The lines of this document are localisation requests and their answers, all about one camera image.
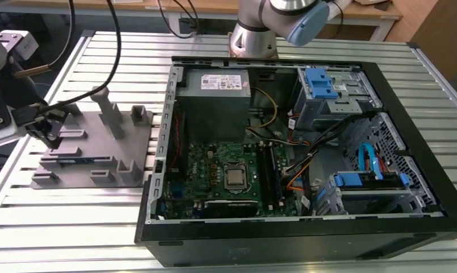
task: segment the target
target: motherboard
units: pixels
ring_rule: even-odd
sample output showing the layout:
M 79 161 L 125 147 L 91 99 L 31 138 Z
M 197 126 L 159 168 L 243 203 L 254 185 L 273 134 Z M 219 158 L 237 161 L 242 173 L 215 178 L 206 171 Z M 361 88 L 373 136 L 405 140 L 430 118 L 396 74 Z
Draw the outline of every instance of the motherboard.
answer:
M 295 216 L 293 192 L 283 191 L 283 145 L 193 143 L 183 179 L 169 184 L 169 219 Z

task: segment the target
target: power supply label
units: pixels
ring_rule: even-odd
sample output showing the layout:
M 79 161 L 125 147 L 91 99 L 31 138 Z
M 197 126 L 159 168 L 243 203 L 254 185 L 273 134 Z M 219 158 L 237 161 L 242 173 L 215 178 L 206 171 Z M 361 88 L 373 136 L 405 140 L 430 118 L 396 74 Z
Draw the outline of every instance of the power supply label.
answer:
M 242 90 L 241 75 L 203 75 L 202 90 Z

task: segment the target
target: sticker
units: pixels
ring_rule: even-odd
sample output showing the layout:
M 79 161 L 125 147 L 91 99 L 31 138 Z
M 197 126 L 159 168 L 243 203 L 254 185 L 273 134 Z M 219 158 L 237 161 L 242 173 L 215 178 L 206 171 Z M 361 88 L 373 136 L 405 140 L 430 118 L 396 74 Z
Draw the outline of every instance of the sticker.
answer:
M 291 129 L 291 130 L 294 130 L 294 127 L 297 126 L 297 121 L 291 118 L 291 119 L 289 119 L 289 125 L 287 125 L 287 127 Z
M 203 75 L 202 90 L 242 90 L 241 75 Z
M 302 203 L 308 209 L 310 209 L 310 200 L 306 198 L 306 196 L 302 197 Z
M 145 6 L 146 10 L 159 10 L 159 7 L 157 6 Z
M 334 90 L 348 90 L 348 87 L 345 85 L 334 85 L 333 88 Z

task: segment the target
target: aluminum extrusion table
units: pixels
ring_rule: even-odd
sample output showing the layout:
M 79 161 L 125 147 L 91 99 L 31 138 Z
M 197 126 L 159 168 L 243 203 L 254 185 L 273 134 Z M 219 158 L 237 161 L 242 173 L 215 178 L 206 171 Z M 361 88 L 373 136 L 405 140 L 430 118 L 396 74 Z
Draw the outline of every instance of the aluminum extrusion table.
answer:
M 109 85 L 121 110 L 145 104 L 158 116 L 171 55 L 227 56 L 227 37 L 181 40 L 171 35 L 123 33 L 118 73 Z M 457 93 L 418 49 L 404 43 L 314 40 L 306 47 L 278 41 L 282 59 L 376 62 L 457 187 Z M 46 100 L 78 96 L 105 81 L 115 56 L 115 35 L 82 37 Z M 85 99 L 83 111 L 98 110 Z M 147 172 L 159 129 L 153 130 Z M 141 270 L 166 272 L 453 272 L 457 240 L 437 242 L 390 260 L 215 268 L 163 268 L 134 244 L 142 188 L 30 189 L 46 150 L 23 138 L 0 173 L 0 273 Z

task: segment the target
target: blue latch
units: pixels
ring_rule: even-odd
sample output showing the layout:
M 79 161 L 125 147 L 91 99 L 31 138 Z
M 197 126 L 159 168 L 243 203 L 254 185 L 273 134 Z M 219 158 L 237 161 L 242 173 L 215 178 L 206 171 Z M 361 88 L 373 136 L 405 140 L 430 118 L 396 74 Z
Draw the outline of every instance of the blue latch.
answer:
M 338 98 L 333 89 L 332 78 L 322 68 L 306 68 L 306 80 L 312 87 L 314 98 Z
M 402 181 L 404 186 L 409 187 L 409 185 L 410 185 L 409 176 L 405 173 L 401 173 L 398 176 L 401 177 L 401 181 Z
M 362 179 L 358 173 L 340 173 L 336 175 L 337 186 L 361 187 Z

